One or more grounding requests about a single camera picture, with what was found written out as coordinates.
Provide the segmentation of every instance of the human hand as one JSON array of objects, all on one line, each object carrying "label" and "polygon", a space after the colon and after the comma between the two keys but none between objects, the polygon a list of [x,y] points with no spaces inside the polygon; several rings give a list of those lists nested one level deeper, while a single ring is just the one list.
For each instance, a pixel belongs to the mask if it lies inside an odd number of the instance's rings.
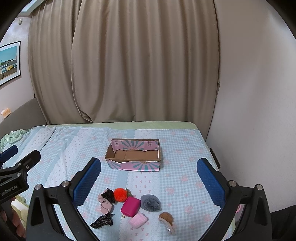
[{"label": "human hand", "polygon": [[[19,237],[25,238],[26,237],[26,230],[20,220],[20,217],[18,216],[17,212],[14,209],[12,209],[12,213],[13,213],[12,223],[17,228],[17,231],[16,231],[17,235]],[[1,214],[1,217],[3,218],[3,220],[6,222],[7,221],[6,213],[4,211],[1,211],[0,214]]]}]

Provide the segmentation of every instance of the blue gripper pad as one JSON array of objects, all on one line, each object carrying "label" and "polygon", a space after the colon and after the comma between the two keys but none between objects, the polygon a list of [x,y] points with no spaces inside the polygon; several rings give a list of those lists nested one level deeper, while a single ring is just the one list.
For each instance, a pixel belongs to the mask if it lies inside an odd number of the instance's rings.
[{"label": "blue gripper pad", "polygon": [[225,190],[215,177],[217,172],[206,158],[197,161],[197,173],[207,189],[213,203],[221,208],[225,205]]},{"label": "blue gripper pad", "polygon": [[12,158],[15,154],[17,154],[18,149],[16,145],[9,147],[6,151],[0,154],[0,167],[2,164],[7,162],[10,158]]},{"label": "blue gripper pad", "polygon": [[93,157],[71,180],[69,194],[72,197],[74,207],[84,204],[87,195],[101,172],[101,161]]}]

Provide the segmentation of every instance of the pink cardboard box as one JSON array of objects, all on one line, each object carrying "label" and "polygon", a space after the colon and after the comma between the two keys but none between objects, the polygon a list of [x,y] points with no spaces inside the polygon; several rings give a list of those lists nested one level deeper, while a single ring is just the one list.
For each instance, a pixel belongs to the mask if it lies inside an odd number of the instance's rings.
[{"label": "pink cardboard box", "polygon": [[157,172],[160,169],[158,139],[112,139],[105,159],[110,168]]}]

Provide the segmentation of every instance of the metal screw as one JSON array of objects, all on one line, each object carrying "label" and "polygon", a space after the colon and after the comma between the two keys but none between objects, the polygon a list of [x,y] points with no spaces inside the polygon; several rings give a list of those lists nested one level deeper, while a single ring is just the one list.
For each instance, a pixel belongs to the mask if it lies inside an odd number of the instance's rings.
[{"label": "metal screw", "polygon": [[257,184],[256,187],[257,187],[258,190],[262,190],[263,189],[263,186],[260,185],[260,184]]},{"label": "metal screw", "polygon": [[36,186],[35,186],[35,189],[36,190],[39,190],[41,188],[41,184],[37,184]]},{"label": "metal screw", "polygon": [[61,185],[62,187],[67,187],[69,183],[70,183],[69,181],[63,181]]},{"label": "metal screw", "polygon": [[235,181],[229,181],[229,185],[231,187],[235,187],[237,185],[237,183]]}]

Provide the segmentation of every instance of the brown hair brush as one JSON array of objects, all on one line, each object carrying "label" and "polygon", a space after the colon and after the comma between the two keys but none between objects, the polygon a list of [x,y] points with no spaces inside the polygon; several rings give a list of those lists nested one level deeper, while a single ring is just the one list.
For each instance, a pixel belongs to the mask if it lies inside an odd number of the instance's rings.
[{"label": "brown hair brush", "polygon": [[158,220],[164,223],[164,225],[168,229],[168,233],[170,233],[172,235],[175,234],[175,231],[172,228],[174,218],[172,217],[172,215],[170,213],[167,213],[167,212],[161,213],[158,216]]}]

